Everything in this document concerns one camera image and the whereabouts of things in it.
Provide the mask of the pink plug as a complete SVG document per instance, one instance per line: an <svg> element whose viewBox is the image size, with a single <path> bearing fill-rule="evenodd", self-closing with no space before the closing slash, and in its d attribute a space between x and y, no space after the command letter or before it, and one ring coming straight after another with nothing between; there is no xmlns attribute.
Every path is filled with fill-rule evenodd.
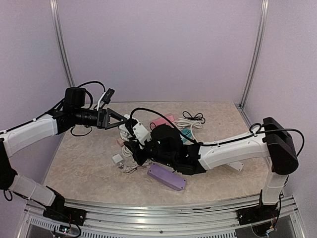
<svg viewBox="0 0 317 238"><path fill-rule="evenodd" d="M117 141L117 144L120 146L120 147L122 147L122 146L124 146L124 140L122 140L122 139L117 139L116 140Z"/></svg>

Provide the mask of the white usb charger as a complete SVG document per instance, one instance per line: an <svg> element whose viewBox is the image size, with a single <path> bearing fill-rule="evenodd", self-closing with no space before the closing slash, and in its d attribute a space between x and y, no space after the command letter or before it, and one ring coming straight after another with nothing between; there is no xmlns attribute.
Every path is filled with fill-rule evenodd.
<svg viewBox="0 0 317 238"><path fill-rule="evenodd" d="M120 154L114 155L112 157L112 161L118 167L124 165L124 162L125 162L124 158Z"/></svg>

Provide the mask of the white multi socket adapter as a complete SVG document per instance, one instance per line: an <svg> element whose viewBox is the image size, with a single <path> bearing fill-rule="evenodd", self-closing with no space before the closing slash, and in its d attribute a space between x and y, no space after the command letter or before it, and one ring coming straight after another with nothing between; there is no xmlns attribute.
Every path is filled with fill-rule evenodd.
<svg viewBox="0 0 317 238"><path fill-rule="evenodd" d="M129 118L130 118L130 115L125 114L124 117L125 117L126 119L129 119ZM130 135L128 129L127 129L126 126L125 126L125 124L120 125L120 126L118 127L118 129L119 129L119 131L120 131L121 133L123 133L123 134L125 134L125 135Z"/></svg>

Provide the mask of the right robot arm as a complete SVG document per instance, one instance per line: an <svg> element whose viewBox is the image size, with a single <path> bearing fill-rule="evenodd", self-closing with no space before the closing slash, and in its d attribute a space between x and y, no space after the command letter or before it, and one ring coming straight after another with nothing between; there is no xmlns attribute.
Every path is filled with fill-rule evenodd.
<svg viewBox="0 0 317 238"><path fill-rule="evenodd" d="M292 136L273 118L265 118L256 130L213 143L184 144L180 130L167 124L148 131L136 119L128 119L124 126L133 138L125 146L139 166L152 159L184 175L195 175L232 162L269 157L271 171L253 209L258 220L272 213L287 177L299 166Z"/></svg>

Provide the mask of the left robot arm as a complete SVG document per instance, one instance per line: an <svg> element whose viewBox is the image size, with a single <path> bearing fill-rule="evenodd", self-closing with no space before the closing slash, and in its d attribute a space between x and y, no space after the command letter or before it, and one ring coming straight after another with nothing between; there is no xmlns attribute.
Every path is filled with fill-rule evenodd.
<svg viewBox="0 0 317 238"><path fill-rule="evenodd" d="M56 106L43 115L22 125L0 133L0 188L33 200L49 209L58 220L69 216L62 195L30 178L21 176L10 164L9 158L16 152L47 137L60 135L76 125L88 128L111 129L124 124L127 119L104 105L110 103L113 89L104 91L95 109L85 108L88 92L82 87L70 87Z"/></svg>

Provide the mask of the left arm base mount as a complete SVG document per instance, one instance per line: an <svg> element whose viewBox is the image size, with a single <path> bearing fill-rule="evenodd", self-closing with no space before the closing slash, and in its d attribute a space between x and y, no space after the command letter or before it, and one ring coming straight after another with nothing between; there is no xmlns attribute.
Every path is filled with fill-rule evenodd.
<svg viewBox="0 0 317 238"><path fill-rule="evenodd" d="M43 216L55 221L82 226L86 219L87 211L83 209L61 206L46 207Z"/></svg>

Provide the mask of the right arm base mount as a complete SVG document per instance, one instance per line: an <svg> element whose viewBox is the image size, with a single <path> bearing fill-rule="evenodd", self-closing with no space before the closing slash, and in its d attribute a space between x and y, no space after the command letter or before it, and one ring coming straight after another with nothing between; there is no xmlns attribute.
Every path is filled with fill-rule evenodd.
<svg viewBox="0 0 317 238"><path fill-rule="evenodd" d="M239 209L237 217L239 225L247 225L260 221L265 221L277 217L279 210L276 205L257 205L249 208Z"/></svg>

